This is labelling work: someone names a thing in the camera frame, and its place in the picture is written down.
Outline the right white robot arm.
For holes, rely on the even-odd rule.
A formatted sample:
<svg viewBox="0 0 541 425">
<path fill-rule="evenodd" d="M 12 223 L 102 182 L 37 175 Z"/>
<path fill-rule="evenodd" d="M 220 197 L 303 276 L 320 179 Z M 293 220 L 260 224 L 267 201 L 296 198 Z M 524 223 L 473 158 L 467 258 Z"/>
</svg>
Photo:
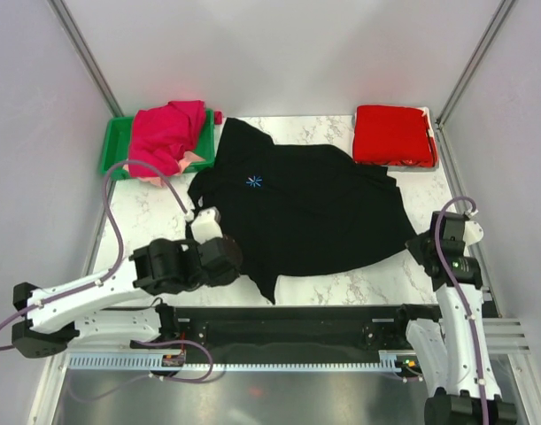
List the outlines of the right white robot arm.
<svg viewBox="0 0 541 425">
<path fill-rule="evenodd" d="M 432 282 L 437 306 L 405 306 L 394 342 L 413 348 L 429 396 L 427 424 L 515 424 L 492 370 L 483 332 L 483 279 L 465 254 L 468 217 L 434 212 L 429 230 L 406 244 Z"/>
</svg>

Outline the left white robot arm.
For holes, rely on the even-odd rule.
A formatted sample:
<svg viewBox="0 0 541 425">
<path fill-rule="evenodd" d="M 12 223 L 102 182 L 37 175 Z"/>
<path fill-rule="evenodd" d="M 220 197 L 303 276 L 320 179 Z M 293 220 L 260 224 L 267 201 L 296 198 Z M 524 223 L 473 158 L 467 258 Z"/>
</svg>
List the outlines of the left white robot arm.
<svg viewBox="0 0 541 425">
<path fill-rule="evenodd" d="M 238 278 L 242 253 L 228 236 L 206 242 L 156 239 L 117 267 L 42 289 L 23 282 L 13 289 L 21 321 L 12 347 L 27 359 L 59 354 L 78 345 L 126 344 L 141 350 L 172 348 L 181 338 L 174 307 L 137 310 L 120 303 L 179 295 L 203 286 L 227 286 Z"/>
</svg>

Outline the peach pink t shirt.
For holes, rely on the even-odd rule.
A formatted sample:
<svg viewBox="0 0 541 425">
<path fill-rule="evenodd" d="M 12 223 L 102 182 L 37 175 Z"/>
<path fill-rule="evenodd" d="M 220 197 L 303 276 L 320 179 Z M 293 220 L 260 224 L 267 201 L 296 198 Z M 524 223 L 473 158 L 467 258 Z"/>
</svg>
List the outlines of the peach pink t shirt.
<svg viewBox="0 0 541 425">
<path fill-rule="evenodd" d="M 173 158 L 170 154 L 160 153 L 158 156 L 150 153 L 138 154 L 132 159 L 156 167 L 166 177 L 181 175 L 189 166 L 202 162 L 204 159 L 192 151 L 185 151 L 180 159 Z M 141 182 L 147 182 L 155 187 L 165 187 L 162 179 L 145 166 L 137 164 L 126 164 L 122 167 L 131 178 Z"/>
</svg>

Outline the black t shirt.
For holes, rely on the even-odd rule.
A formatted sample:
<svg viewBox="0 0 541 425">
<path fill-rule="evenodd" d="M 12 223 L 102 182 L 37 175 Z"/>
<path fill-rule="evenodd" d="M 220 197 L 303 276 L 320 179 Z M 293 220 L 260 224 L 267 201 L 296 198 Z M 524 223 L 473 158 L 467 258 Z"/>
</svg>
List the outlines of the black t shirt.
<svg viewBox="0 0 541 425">
<path fill-rule="evenodd" d="M 275 301 L 279 276 L 337 274 L 390 258 L 416 237 L 400 188 L 381 166 L 330 144 L 279 145 L 226 120 L 211 168 L 193 178 L 194 206 L 214 207 L 243 254 L 242 274 Z"/>
</svg>

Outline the magenta t shirt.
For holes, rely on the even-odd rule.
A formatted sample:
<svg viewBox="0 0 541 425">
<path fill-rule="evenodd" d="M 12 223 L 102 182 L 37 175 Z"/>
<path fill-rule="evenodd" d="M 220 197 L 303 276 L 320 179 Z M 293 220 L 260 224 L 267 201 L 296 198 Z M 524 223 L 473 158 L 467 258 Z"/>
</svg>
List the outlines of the magenta t shirt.
<svg viewBox="0 0 541 425">
<path fill-rule="evenodd" d="M 138 154 L 165 153 L 180 159 L 185 151 L 192 151 L 204 160 L 189 167 L 199 170 L 209 166 L 215 157 L 214 130 L 222 121 L 221 112 L 207 108 L 200 100 L 171 101 L 140 110 L 132 121 L 128 146 L 130 164 L 146 164 L 132 159 Z"/>
</svg>

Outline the green plastic tray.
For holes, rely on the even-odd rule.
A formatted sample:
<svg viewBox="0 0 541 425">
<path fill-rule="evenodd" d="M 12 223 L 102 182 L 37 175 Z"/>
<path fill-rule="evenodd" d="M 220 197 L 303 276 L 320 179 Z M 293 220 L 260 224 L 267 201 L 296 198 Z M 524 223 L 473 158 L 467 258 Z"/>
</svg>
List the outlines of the green plastic tray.
<svg viewBox="0 0 541 425">
<path fill-rule="evenodd" d="M 219 122 L 212 109 L 172 105 L 113 118 L 104 134 L 101 172 L 126 159 L 149 163 L 166 175 L 202 171 L 214 164 Z"/>
</svg>

